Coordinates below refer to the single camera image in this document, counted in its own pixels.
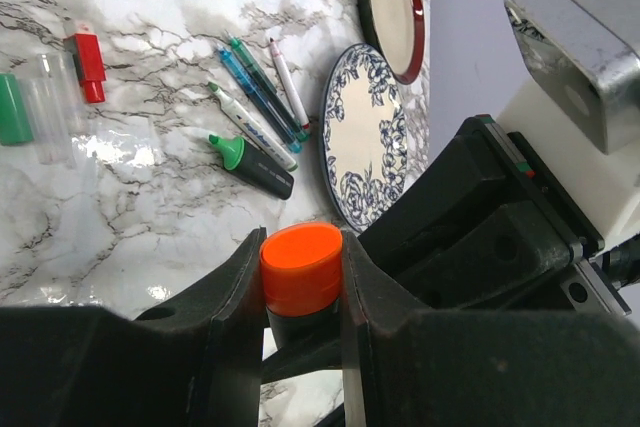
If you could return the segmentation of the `red capped white marker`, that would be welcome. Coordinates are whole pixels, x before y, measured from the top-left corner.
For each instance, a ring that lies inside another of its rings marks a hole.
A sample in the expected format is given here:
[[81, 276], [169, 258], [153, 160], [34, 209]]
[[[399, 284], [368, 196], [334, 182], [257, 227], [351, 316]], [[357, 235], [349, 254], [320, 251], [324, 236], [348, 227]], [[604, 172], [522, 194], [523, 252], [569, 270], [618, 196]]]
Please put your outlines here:
[[289, 101], [289, 105], [302, 127], [303, 131], [307, 134], [311, 131], [311, 125], [306, 113], [306, 110], [303, 106], [301, 98], [298, 94], [298, 91], [294, 85], [293, 79], [291, 77], [291, 73], [286, 65], [284, 56], [282, 55], [276, 41], [270, 37], [269, 38], [269, 51], [274, 62], [274, 66], [276, 71], [280, 77], [282, 85], [284, 87], [285, 95]]

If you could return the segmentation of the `blue clear pen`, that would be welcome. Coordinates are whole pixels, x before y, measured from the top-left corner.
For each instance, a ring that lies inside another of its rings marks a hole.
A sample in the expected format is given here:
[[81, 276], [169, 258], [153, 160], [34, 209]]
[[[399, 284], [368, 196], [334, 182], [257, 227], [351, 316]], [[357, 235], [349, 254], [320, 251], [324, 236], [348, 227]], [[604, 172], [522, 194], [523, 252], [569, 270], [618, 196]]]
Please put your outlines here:
[[250, 78], [246, 69], [236, 59], [234, 54], [223, 47], [220, 44], [216, 45], [220, 61], [231, 74], [236, 83], [242, 88], [247, 97], [257, 107], [258, 111], [267, 120], [269, 125], [277, 133], [279, 138], [286, 145], [288, 150], [292, 153], [299, 153], [301, 151], [301, 144], [293, 134], [293, 132], [287, 127], [286, 123], [276, 113], [275, 108], [266, 96], [261, 92], [259, 87]]

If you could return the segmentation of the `green marker cap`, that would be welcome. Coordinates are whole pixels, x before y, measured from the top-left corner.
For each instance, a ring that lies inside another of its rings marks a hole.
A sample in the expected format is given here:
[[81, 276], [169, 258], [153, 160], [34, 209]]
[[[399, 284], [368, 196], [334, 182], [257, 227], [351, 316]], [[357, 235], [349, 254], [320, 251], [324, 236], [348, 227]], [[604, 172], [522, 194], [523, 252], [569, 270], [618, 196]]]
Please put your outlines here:
[[33, 141], [33, 134], [16, 77], [0, 75], [0, 141], [13, 146]]

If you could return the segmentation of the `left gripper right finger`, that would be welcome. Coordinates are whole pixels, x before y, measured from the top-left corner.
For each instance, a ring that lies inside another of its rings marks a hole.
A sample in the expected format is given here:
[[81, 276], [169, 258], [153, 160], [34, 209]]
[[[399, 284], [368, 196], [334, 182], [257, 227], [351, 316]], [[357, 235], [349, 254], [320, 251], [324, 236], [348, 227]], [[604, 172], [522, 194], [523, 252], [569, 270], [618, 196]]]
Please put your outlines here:
[[350, 426], [635, 426], [639, 332], [605, 313], [433, 310], [342, 250]]

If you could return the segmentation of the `red pen cap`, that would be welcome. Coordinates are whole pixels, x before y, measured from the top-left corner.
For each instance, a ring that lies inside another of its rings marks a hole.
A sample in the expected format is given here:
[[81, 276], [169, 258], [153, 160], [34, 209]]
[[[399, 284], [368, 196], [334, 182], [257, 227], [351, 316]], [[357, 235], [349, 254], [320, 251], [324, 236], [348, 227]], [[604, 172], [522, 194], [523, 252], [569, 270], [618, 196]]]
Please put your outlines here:
[[106, 72], [98, 36], [92, 26], [69, 17], [63, 22], [63, 47], [72, 55], [80, 88], [88, 103], [103, 103]]

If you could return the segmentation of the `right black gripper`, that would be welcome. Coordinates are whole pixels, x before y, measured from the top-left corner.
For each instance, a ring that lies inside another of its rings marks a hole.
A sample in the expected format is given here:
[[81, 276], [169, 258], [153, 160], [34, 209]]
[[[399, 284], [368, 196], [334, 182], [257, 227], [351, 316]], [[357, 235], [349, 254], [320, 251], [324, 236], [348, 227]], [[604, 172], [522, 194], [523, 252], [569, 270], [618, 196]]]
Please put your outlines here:
[[435, 309], [630, 313], [632, 243], [607, 250], [527, 139], [488, 115], [466, 119], [359, 242]]

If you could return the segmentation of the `green capped white marker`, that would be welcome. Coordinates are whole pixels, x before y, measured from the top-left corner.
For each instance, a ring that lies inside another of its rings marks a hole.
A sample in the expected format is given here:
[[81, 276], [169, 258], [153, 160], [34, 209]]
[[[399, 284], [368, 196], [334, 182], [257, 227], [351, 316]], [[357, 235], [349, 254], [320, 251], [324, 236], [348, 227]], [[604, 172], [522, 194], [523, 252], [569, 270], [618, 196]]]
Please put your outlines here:
[[297, 169], [298, 164], [291, 154], [262, 127], [242, 104], [214, 82], [208, 82], [207, 87], [218, 100], [221, 111], [265, 154], [288, 172]]

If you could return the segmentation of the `dark slim pen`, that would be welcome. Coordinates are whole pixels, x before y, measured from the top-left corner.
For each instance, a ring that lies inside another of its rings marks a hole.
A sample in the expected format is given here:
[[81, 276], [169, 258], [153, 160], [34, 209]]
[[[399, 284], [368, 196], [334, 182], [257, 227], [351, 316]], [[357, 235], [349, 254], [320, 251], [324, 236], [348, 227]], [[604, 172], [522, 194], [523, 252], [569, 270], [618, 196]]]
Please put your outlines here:
[[276, 87], [267, 77], [264, 70], [258, 65], [257, 60], [247, 49], [245, 44], [237, 37], [231, 37], [229, 45], [232, 52], [239, 59], [242, 66], [247, 70], [252, 80], [259, 86], [262, 92], [266, 95], [268, 100], [274, 106], [276, 112], [280, 118], [287, 125], [287, 128], [293, 133], [295, 138], [299, 142], [304, 142], [308, 139], [308, 134], [301, 127], [299, 122], [289, 112], [283, 101], [277, 94]]

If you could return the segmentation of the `orange capped black highlighter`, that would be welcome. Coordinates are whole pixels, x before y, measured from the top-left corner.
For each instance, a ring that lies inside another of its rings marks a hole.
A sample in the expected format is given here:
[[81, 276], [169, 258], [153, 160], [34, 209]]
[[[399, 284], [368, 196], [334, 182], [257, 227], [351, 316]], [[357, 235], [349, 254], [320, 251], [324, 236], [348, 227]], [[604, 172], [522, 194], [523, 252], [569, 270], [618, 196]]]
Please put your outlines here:
[[267, 316], [282, 349], [332, 322], [342, 287], [341, 230], [326, 222], [273, 233], [260, 248]]

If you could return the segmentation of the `green capped black highlighter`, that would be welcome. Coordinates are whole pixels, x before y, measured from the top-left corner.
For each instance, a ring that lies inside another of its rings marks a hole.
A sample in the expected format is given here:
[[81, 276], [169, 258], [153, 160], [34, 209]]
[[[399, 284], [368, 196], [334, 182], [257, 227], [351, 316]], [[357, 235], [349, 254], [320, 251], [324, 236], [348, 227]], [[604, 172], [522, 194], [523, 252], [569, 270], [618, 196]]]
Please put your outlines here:
[[227, 172], [278, 199], [288, 200], [291, 197], [293, 177], [243, 137], [229, 139], [210, 134], [208, 141], [221, 155]]

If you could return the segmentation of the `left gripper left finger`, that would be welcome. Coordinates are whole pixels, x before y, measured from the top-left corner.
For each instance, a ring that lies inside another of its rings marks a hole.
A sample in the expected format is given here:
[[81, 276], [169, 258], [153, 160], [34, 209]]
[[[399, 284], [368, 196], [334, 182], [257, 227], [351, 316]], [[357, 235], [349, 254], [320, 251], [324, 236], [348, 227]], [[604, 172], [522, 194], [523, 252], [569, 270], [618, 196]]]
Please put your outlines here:
[[5, 426], [254, 426], [265, 305], [252, 231], [231, 257], [129, 320], [103, 307], [1, 311]]

